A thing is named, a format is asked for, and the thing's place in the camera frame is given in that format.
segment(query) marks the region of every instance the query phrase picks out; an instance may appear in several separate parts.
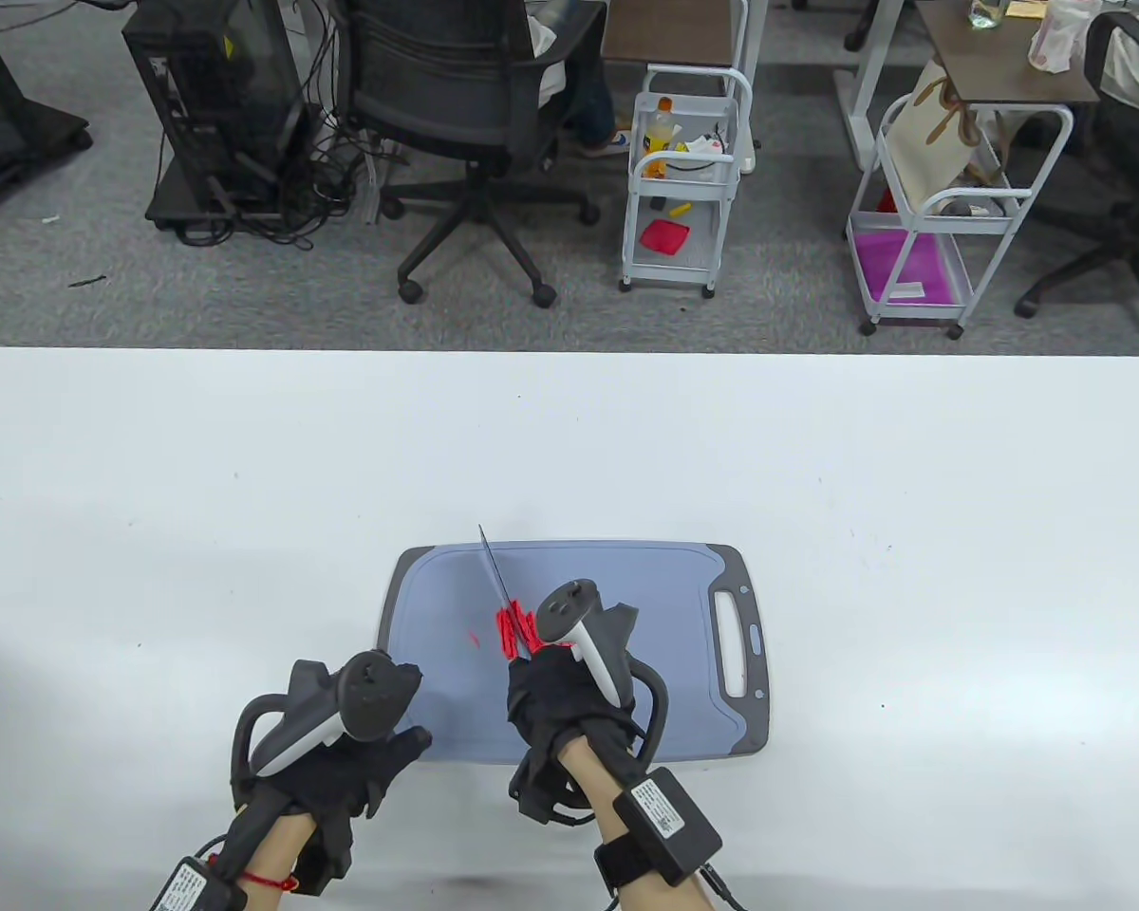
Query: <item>sneaker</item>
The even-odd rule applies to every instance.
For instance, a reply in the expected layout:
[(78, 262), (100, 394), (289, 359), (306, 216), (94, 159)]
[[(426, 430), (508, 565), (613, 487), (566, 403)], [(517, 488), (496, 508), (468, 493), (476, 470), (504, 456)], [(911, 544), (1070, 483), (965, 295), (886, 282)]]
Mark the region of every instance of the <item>sneaker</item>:
[(584, 147), (582, 155), (583, 157), (626, 156), (630, 153), (631, 145), (633, 145), (633, 131), (617, 130), (606, 146), (600, 146), (599, 148)]

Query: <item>floor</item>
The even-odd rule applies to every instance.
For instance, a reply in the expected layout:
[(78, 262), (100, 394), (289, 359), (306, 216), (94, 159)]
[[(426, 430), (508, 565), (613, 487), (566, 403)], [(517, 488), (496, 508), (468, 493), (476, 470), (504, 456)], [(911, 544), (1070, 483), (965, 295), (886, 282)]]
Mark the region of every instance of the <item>floor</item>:
[[(0, 27), (54, 9), (0, 8)], [(858, 334), (841, 227), (859, 174), (830, 82), (831, 66), (855, 65), (841, 48), (855, 18), (852, 0), (769, 14), (753, 112), (763, 151), (743, 179), (716, 298), (618, 295), (624, 165), (565, 155), (554, 180), (585, 183), (604, 219), (587, 229), (573, 213), (516, 216), (560, 290), (547, 312), (532, 306), (521, 271), (482, 227), (467, 225), (418, 273), (427, 289), (418, 306), (396, 298), (395, 268), (426, 216), (333, 222), (309, 253), (247, 237), (202, 251), (157, 233), (144, 212), (161, 126), (120, 35), (126, 17), (77, 6), (0, 34), (23, 91), (87, 117), (96, 138), (91, 150), (0, 204), (0, 345), (1139, 355), (1139, 295), (1124, 272), (1073, 287), (1080, 306), (1043, 307), (1033, 321), (1011, 314), (1035, 277), (1080, 248), (1041, 224), (1022, 230), (959, 343), (921, 326)], [(883, 106), (911, 88), (926, 54), (920, 26), (904, 20)], [(633, 73), (613, 75), (617, 95), (633, 88)], [(415, 166), (439, 169), (448, 165)], [(1051, 198), (1089, 199), (1074, 165), (1052, 183)], [(96, 277), (105, 279), (67, 287)]]

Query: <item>cutting board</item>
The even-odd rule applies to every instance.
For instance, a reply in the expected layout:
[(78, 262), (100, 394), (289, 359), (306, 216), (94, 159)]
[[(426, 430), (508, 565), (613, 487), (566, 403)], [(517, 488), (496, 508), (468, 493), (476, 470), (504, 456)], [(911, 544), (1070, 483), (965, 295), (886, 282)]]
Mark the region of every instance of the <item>cutting board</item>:
[[(754, 754), (768, 742), (763, 626), (737, 550), (721, 543), (523, 541), (492, 543), (492, 552), (509, 596), (527, 612), (574, 578), (595, 580), (604, 607), (622, 601), (638, 608), (629, 651), (663, 676), (670, 695), (656, 760), (718, 760)], [(478, 542), (412, 548), (396, 561), (376, 643), (423, 671), (405, 724), (434, 734), (426, 760), (513, 764), (526, 749), (506, 721), (500, 607)], [(726, 612), (729, 619), (719, 621)], [(722, 633), (719, 622), (732, 632)], [(645, 724), (648, 692), (640, 682), (634, 689), (634, 716)]]

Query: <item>white cart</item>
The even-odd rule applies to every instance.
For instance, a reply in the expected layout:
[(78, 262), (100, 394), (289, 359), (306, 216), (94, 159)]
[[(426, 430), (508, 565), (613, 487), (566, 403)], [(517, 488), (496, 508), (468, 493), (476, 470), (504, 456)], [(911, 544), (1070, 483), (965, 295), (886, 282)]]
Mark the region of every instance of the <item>white cart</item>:
[[(674, 73), (722, 80), (726, 95), (672, 95), (649, 90), (661, 73)], [(674, 151), (665, 149), (645, 155), (645, 136), (658, 108), (659, 99), (672, 100), (672, 117), (679, 133), (674, 142), (687, 143), (700, 136), (719, 136), (722, 153)], [(633, 114), (633, 146), (629, 149), (629, 202), (624, 214), (621, 290), (633, 287), (634, 279), (657, 282), (685, 282), (700, 286), (700, 294), (712, 298), (721, 269), (721, 247), (726, 243), (730, 205), (738, 194), (738, 138), (749, 131), (751, 82), (738, 68), (713, 66), (649, 65)], [(647, 178), (647, 169), (665, 162), (665, 178)], [(662, 210), (653, 199), (664, 199)], [(690, 203), (686, 215), (670, 218), (670, 212)], [(687, 225), (690, 233), (674, 256), (640, 247), (638, 238), (657, 219)]]
[[(1034, 204), (1042, 183), (1068, 142), (1074, 120), (1066, 105), (970, 105), (973, 110), (1056, 114), (1060, 123), (1058, 139), (1033, 183), (1029, 187), (1013, 187), (1007, 174), (1000, 170), (1000, 159), (988, 136), (982, 133), (982, 142), (974, 150), (973, 162), (984, 174), (1000, 174), (995, 186), (949, 187), (929, 196), (917, 213), (908, 202), (894, 159), (886, 147), (887, 131), (899, 112), (911, 99), (911, 95), (904, 95), (882, 117), (882, 125), (874, 137), (874, 161), (865, 169), (844, 231), (852, 263), (857, 268), (857, 285), (861, 289), (867, 317), (861, 322), (861, 335), (877, 331), (883, 318), (939, 320), (952, 321), (948, 327), (948, 337), (959, 339), (965, 331), (966, 321), (977, 307), (995, 270), (1000, 268), (1000, 261), (1008, 252), (1025, 213)], [(891, 198), (898, 208), (895, 213), (861, 210), (865, 195), (869, 191), (869, 181), (879, 171), (885, 174)], [(976, 199), (994, 200), (1003, 210), (1002, 215), (933, 215), (942, 212), (949, 203)], [(991, 235), (1000, 238), (999, 246), (976, 286), (970, 282), (957, 241), (964, 235)]]

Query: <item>knife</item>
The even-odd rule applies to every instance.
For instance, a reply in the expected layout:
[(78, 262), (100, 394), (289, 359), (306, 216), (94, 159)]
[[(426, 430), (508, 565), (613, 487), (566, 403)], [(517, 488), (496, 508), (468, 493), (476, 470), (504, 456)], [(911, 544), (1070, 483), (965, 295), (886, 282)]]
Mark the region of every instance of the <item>knife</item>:
[(506, 582), (501, 577), (501, 569), (498, 568), (498, 561), (494, 559), (493, 548), (490, 547), (490, 539), (486, 537), (486, 530), (482, 526), (477, 526), (478, 533), (481, 533), (481, 547), (486, 551), (487, 558), (490, 558), (490, 567), (492, 568), (492, 576), (494, 577), (494, 584), (498, 586), (498, 596), (501, 598), (501, 607), (509, 614), (513, 624), (515, 625), (515, 632), (517, 633), (517, 641), (521, 643), (522, 650), (526, 651), (528, 657), (532, 656), (532, 650), (527, 649), (527, 643), (523, 639), (522, 631), (525, 629), (523, 624), (523, 616), (518, 612), (518, 601), (511, 599), (508, 590), (506, 590)]

